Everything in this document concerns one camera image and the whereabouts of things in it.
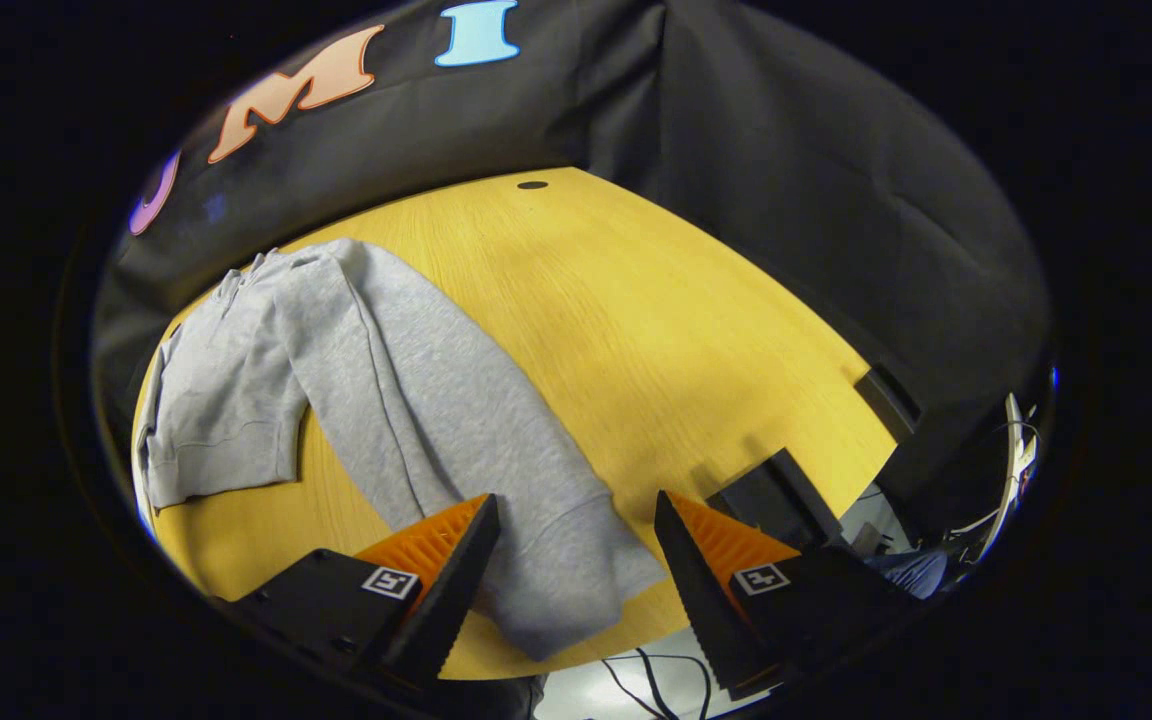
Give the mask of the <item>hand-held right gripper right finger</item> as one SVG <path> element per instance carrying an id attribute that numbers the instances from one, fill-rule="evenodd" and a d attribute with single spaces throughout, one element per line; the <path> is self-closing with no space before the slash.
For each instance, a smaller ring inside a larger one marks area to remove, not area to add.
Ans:
<path id="1" fill-rule="evenodd" d="M 840 669 L 922 611 L 849 550 L 796 550 L 668 488 L 655 505 L 655 537 L 685 616 L 733 697 Z"/>

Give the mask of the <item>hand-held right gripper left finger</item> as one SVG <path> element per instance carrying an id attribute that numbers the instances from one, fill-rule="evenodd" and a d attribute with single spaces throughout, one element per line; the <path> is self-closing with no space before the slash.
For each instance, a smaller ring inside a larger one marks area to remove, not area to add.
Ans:
<path id="1" fill-rule="evenodd" d="M 493 493 L 347 555 L 317 548 L 212 606 L 308 669 L 419 694 L 439 679 L 500 538 Z"/>

